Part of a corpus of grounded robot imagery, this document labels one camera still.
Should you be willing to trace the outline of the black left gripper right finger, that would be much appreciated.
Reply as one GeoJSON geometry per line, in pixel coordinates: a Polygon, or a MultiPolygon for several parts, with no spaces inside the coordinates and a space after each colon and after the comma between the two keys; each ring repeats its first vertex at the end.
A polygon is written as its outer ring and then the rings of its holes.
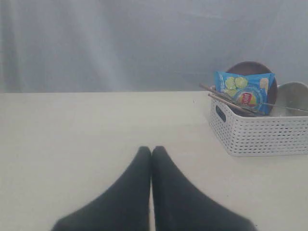
{"type": "Polygon", "coordinates": [[[254,231],[255,225],[215,202],[179,170],[165,147],[152,152],[152,190],[158,231],[254,231]]]}

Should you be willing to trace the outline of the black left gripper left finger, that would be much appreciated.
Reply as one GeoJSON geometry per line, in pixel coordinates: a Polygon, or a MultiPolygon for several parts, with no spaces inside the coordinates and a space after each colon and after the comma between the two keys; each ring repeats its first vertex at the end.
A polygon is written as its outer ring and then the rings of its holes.
{"type": "Polygon", "coordinates": [[[59,219],[54,231],[148,231],[151,151],[141,146],[124,173],[103,194],[59,219]]]}

